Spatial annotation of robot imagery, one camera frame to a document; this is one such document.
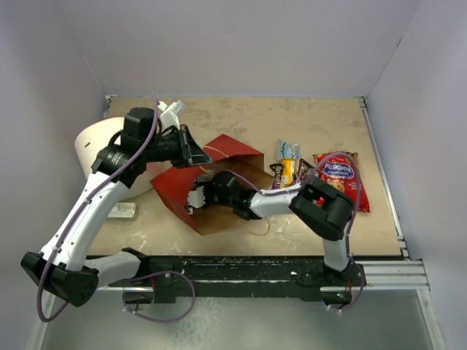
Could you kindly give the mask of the red paper bag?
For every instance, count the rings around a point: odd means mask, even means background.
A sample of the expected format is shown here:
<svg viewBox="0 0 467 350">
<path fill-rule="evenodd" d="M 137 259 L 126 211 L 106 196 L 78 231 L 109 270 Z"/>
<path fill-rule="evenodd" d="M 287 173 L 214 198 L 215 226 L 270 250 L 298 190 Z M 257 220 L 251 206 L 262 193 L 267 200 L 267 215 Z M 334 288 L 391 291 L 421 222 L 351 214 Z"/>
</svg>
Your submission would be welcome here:
<svg viewBox="0 0 467 350">
<path fill-rule="evenodd" d="M 264 154 L 226 134 L 208 142 L 204 151 L 213 159 L 213 164 L 182 169 L 171 167 L 151 181 L 167 209 L 202 236 L 231 228 L 240 217 L 233 209 L 218 203 L 194 209 L 191 214 L 188 212 L 188 194 L 200 176 L 208 171 L 217 173 L 222 168 L 236 172 L 262 190 L 269 189 L 273 182 L 273 176 L 264 168 Z"/>
</svg>

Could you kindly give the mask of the purple candy pack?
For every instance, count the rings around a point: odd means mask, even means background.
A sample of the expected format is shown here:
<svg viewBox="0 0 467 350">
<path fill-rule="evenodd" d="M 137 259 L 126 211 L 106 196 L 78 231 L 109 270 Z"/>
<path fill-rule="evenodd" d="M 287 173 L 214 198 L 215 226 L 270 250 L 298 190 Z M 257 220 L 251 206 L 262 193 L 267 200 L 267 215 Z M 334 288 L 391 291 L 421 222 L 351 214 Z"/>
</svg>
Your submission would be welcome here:
<svg viewBox="0 0 467 350">
<path fill-rule="evenodd" d="M 284 166 L 281 163 L 273 163 L 269 166 L 272 170 L 274 179 L 271 185 L 272 190 L 278 190 L 282 188 L 282 174 L 284 171 Z"/>
</svg>

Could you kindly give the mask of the white blue snack wrapper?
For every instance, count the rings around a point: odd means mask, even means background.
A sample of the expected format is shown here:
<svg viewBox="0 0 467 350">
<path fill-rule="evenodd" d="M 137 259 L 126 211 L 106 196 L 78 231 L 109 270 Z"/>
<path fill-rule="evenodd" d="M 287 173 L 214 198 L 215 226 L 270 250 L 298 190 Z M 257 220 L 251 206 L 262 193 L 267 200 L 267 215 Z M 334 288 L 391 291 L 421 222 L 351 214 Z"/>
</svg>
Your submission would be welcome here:
<svg viewBox="0 0 467 350">
<path fill-rule="evenodd" d="M 277 161 L 283 159 L 299 160 L 301 158 L 300 145 L 298 142 L 289 144 L 285 140 L 279 139 L 277 144 Z"/>
</svg>

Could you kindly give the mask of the small white green box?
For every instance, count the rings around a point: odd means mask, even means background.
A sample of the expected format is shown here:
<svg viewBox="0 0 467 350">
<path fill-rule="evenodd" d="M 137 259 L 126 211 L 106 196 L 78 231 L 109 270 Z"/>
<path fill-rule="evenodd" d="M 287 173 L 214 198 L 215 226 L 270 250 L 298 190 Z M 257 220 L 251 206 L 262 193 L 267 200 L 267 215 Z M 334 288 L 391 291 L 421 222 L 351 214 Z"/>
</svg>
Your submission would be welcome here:
<svg viewBox="0 0 467 350">
<path fill-rule="evenodd" d="M 137 204 L 130 202 L 117 203 L 107 215 L 108 219 L 133 220 L 136 218 Z"/>
</svg>

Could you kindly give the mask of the yellow snack pack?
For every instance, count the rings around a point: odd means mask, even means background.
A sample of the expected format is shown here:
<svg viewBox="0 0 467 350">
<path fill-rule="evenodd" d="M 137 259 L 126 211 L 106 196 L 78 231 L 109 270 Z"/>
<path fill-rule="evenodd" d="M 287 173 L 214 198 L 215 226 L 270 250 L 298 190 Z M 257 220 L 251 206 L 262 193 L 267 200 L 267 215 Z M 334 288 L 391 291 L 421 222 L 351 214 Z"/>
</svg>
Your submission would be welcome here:
<svg viewBox="0 0 467 350">
<path fill-rule="evenodd" d="M 294 182 L 294 176 L 296 172 L 296 161 L 293 158 L 283 158 L 280 163 L 282 164 L 282 175 L 280 179 L 281 188 L 291 186 Z"/>
</svg>

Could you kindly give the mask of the brown green candy pack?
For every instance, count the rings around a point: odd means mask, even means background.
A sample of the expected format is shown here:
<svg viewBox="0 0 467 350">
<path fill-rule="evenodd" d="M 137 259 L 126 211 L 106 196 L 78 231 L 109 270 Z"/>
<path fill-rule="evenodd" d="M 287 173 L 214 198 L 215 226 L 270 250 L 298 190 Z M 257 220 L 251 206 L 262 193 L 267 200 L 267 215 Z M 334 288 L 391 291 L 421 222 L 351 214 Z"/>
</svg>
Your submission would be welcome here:
<svg viewBox="0 0 467 350">
<path fill-rule="evenodd" d="M 309 172 L 314 167 L 305 159 L 301 158 L 298 162 L 298 170 L 296 173 L 295 183 L 302 183 L 309 175 Z"/>
</svg>

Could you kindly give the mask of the red cookie snack bag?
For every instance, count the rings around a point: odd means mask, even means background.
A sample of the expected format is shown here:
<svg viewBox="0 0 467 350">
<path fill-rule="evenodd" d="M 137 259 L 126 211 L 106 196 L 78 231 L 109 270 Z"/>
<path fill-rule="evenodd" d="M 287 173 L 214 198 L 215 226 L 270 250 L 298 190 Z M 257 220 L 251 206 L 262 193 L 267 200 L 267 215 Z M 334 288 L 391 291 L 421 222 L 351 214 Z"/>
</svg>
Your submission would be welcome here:
<svg viewBox="0 0 467 350">
<path fill-rule="evenodd" d="M 349 155 L 354 160 L 358 170 L 358 153 L 345 151 L 336 152 L 344 152 Z M 330 153 L 321 153 L 313 155 L 315 165 L 329 154 Z M 357 199 L 357 178 L 355 176 L 355 169 L 352 167 L 347 157 L 342 155 L 333 156 L 323 166 L 319 167 L 318 172 L 321 180 L 345 193 L 355 202 Z M 370 212 L 370 203 L 363 186 L 363 180 L 361 180 L 360 205 L 358 210 L 367 213 Z"/>
</svg>

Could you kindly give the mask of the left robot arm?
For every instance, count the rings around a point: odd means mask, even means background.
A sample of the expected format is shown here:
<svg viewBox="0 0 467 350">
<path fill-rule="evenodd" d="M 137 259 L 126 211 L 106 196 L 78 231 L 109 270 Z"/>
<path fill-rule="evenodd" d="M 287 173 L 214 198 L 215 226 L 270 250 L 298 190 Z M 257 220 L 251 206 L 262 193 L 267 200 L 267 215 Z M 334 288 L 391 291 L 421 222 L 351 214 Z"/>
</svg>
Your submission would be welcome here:
<svg viewBox="0 0 467 350">
<path fill-rule="evenodd" d="M 94 260 L 87 256 L 109 213 L 149 163 L 169 161 L 175 168 L 189 168 L 212 162 L 188 126 L 179 122 L 184 109 L 181 101 L 131 109 L 122 128 L 97 153 L 85 187 L 63 224 L 39 252 L 26 252 L 20 262 L 38 287 L 38 306 L 43 292 L 79 307 L 99 287 L 124 279 L 134 286 L 147 283 L 150 268 L 137 252 L 123 250 Z"/>
</svg>

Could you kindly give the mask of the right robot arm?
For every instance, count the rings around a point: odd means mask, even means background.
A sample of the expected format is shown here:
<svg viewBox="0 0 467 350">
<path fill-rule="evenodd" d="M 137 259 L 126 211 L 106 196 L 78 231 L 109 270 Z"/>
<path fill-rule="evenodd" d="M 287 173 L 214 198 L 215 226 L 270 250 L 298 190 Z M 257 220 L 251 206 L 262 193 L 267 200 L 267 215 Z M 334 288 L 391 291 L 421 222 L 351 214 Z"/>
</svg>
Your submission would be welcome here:
<svg viewBox="0 0 467 350">
<path fill-rule="evenodd" d="M 204 185 L 204 196 L 206 206 L 229 207 L 243 220 L 296 215 L 323 240 L 325 279 L 332 285 L 341 285 L 350 277 L 344 231 L 352 220 L 353 201 L 323 180 L 315 177 L 306 184 L 257 192 L 240 184 L 232 173 L 221 171 Z"/>
</svg>

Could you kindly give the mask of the white cylindrical container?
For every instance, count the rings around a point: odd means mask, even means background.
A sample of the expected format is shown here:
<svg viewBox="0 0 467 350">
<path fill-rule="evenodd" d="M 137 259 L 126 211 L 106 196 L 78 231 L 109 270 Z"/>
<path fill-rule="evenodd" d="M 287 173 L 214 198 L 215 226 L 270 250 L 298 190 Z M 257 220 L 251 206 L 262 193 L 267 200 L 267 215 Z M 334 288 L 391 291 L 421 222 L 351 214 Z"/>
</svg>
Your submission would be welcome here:
<svg viewBox="0 0 467 350">
<path fill-rule="evenodd" d="M 100 161 L 98 155 L 100 151 L 108 146 L 112 136 L 123 129 L 123 124 L 123 116 L 106 118 L 88 126 L 77 136 L 74 148 L 86 178 L 93 171 L 92 165 L 96 160 L 98 160 L 96 170 L 101 166 L 101 170 L 108 175 L 111 175 L 121 166 L 121 162 L 117 163 L 117 165 L 112 162 L 115 153 L 113 151 L 110 152 L 111 155 L 108 155 L 107 152 L 102 153 L 102 161 Z M 138 195 L 150 190 L 152 188 L 150 181 L 159 175 L 162 170 L 161 163 L 148 163 L 145 172 L 136 178 L 121 201 L 131 202 Z"/>
</svg>

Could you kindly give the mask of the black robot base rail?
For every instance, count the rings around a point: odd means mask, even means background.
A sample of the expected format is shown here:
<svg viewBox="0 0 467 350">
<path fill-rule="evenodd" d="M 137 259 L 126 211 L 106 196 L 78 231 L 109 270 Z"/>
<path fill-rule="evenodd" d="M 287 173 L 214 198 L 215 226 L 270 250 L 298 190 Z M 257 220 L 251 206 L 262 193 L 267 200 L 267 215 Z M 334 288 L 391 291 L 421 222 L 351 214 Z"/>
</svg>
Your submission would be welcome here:
<svg viewBox="0 0 467 350">
<path fill-rule="evenodd" d="M 136 281 L 117 281 L 127 292 L 154 292 L 154 302 L 178 297 L 296 298 L 347 305 L 351 289 L 366 285 L 362 265 L 342 272 L 319 256 L 149 256 Z"/>
</svg>

